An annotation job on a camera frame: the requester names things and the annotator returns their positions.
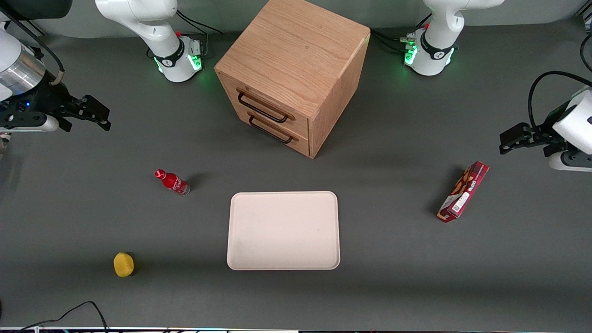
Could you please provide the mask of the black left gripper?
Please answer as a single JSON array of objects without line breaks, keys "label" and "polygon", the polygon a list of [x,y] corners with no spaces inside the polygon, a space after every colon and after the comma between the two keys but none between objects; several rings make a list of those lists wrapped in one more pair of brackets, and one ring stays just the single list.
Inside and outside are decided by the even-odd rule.
[{"label": "black left gripper", "polygon": [[567,115],[567,110],[569,109],[568,104],[561,104],[551,111],[545,120],[538,125],[535,124],[533,111],[531,111],[531,126],[535,130],[534,137],[528,123],[518,123],[501,133],[499,137],[499,154],[504,155],[520,148],[531,148],[537,146],[538,143],[545,146],[543,148],[545,156],[551,156],[552,154],[564,151],[575,151],[576,147],[568,143],[564,137],[553,129],[553,125],[561,120],[563,116]]}]

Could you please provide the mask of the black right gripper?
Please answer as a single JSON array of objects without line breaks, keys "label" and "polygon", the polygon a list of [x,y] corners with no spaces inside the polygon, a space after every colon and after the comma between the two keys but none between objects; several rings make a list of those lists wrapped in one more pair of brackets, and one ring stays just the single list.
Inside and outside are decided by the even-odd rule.
[{"label": "black right gripper", "polygon": [[81,101],[68,93],[65,85],[51,88],[42,84],[28,92],[13,95],[1,102],[1,131],[45,132],[70,131],[68,117],[93,122],[105,131],[111,129],[110,109],[91,95]]}]

